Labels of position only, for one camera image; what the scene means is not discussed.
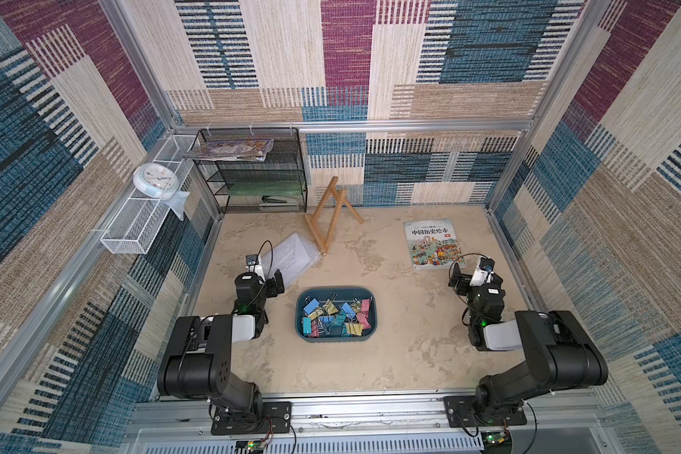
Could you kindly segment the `yellow binder clip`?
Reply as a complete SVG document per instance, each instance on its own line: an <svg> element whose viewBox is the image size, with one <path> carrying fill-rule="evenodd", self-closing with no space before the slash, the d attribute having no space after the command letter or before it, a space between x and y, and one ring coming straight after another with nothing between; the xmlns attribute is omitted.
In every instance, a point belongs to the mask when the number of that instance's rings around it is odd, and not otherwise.
<svg viewBox="0 0 681 454"><path fill-rule="evenodd" d="M362 323L345 323L344 335L361 337L363 335L364 326Z"/></svg>
<svg viewBox="0 0 681 454"><path fill-rule="evenodd" d="M323 313L327 316L334 316L339 312L338 308L335 306L335 304L330 300L326 300L323 305Z"/></svg>

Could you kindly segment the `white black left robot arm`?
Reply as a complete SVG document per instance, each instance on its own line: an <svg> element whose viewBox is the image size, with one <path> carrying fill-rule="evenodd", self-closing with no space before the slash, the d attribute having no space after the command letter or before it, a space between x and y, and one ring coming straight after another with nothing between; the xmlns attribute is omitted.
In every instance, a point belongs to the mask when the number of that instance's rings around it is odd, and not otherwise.
<svg viewBox="0 0 681 454"><path fill-rule="evenodd" d="M177 319L162 359L159 395L207 400L230 420L260 420L263 412L257 384L231 371L233 345L261 336L269 316L269 298L285 292L282 272L268 279L244 272L235 279L236 302L229 314Z"/></svg>

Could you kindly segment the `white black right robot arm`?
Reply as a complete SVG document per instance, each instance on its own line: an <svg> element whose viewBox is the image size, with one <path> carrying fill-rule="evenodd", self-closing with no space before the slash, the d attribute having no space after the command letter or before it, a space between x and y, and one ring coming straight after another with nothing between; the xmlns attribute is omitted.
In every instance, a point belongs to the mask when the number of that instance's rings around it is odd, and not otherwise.
<svg viewBox="0 0 681 454"><path fill-rule="evenodd" d="M480 352L521 351L524 361L485 376L473 395L446 397L446 417L453 428L522 426L527 423L527 400L607 382L605 358L572 312L520 310L503 321L505 291L494 265L482 255L474 272L465 274L455 261L448 285L465 303L463 325L471 345Z"/></svg>

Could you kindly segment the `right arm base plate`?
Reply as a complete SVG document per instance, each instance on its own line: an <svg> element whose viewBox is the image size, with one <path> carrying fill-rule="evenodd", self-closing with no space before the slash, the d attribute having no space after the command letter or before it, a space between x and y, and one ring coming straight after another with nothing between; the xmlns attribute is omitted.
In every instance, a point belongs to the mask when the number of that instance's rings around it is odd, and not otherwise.
<svg viewBox="0 0 681 454"><path fill-rule="evenodd" d="M451 428L516 427L528 423L520 406L482 407L471 395L452 395L443 398L446 418Z"/></svg>

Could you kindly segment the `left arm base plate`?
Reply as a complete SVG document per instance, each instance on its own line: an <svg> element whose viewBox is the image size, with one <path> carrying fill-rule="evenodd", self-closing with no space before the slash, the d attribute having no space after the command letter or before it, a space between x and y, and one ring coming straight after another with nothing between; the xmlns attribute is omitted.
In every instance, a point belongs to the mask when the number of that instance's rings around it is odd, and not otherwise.
<svg viewBox="0 0 681 454"><path fill-rule="evenodd" d="M285 434L290 433L292 403L289 401L264 402L259 414L228 410L212 405L209 411L212 420L211 434L215 436Z"/></svg>

